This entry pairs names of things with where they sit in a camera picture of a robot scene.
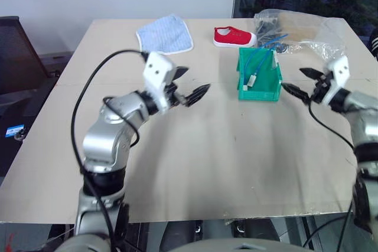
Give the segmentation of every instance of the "blue sticker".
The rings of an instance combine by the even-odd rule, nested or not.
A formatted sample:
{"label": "blue sticker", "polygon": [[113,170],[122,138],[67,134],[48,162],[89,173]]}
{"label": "blue sticker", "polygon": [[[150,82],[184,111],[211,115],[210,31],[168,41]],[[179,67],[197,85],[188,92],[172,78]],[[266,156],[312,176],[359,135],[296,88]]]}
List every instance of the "blue sticker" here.
{"label": "blue sticker", "polygon": [[6,130],[5,137],[6,138],[7,137],[13,137],[14,135],[16,135],[16,133],[18,131],[20,131],[23,128],[24,128],[24,125],[18,125],[18,126],[9,127]]}

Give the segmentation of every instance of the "table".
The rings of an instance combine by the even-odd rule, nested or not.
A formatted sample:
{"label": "table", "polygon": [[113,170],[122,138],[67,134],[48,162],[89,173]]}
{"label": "table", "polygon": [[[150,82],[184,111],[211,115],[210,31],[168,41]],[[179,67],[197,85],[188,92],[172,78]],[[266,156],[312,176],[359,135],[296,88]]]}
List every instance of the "table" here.
{"label": "table", "polygon": [[[138,48],[148,19],[96,20],[31,128],[0,187],[0,221],[74,223],[82,178],[70,144],[74,103],[93,69],[110,53]],[[189,71],[177,83],[189,93],[211,83],[191,108],[155,115],[140,129],[126,169],[131,222],[322,214],[346,211],[356,159],[344,142],[316,124],[296,98],[277,103],[237,99],[238,50],[212,43],[213,27],[254,30],[251,19],[188,19],[192,51],[171,55]],[[345,22],[347,87],[378,95],[378,64]],[[279,57],[284,81],[310,91],[300,67],[322,69],[312,52]],[[101,99],[143,89],[137,55],[114,58],[95,77],[79,108],[77,141],[97,119]],[[316,115],[350,139],[347,121],[325,107]]]}

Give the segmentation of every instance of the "black office chair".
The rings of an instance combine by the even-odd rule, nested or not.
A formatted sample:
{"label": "black office chair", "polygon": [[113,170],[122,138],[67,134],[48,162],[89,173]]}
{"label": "black office chair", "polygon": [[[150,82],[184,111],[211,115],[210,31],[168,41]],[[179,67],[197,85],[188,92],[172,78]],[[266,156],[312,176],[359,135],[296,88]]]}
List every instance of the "black office chair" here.
{"label": "black office chair", "polygon": [[49,78],[19,18],[0,17],[0,176],[5,176],[22,142],[6,130],[28,130],[58,78]]}

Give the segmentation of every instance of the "green plastic bin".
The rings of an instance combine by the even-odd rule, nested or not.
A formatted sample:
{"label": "green plastic bin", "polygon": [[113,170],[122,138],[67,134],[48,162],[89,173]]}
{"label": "green plastic bin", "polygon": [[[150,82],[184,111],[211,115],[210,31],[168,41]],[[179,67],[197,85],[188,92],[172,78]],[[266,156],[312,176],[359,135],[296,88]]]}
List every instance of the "green plastic bin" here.
{"label": "green plastic bin", "polygon": [[[248,81],[259,63],[263,60],[266,52],[269,52],[269,54],[257,74],[257,79],[253,87],[248,87],[247,91],[243,91],[243,79],[246,80],[246,82]],[[251,53],[253,53],[253,56],[245,70],[245,64]],[[282,75],[272,50],[266,48],[240,48],[237,71],[239,72],[239,83],[237,84],[239,100],[278,101],[279,94],[281,93]]]}

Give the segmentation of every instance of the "clear plastic bag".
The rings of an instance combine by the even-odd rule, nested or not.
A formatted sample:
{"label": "clear plastic bag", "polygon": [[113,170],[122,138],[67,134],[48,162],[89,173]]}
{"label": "clear plastic bag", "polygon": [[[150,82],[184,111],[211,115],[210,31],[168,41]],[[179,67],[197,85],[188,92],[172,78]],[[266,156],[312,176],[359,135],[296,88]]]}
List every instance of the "clear plastic bag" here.
{"label": "clear plastic bag", "polygon": [[345,53],[345,45],[338,36],[343,34],[343,19],[280,9],[263,10],[254,19],[258,47],[271,48],[271,41],[287,35],[275,47],[277,53],[296,53],[307,47],[324,61]]}

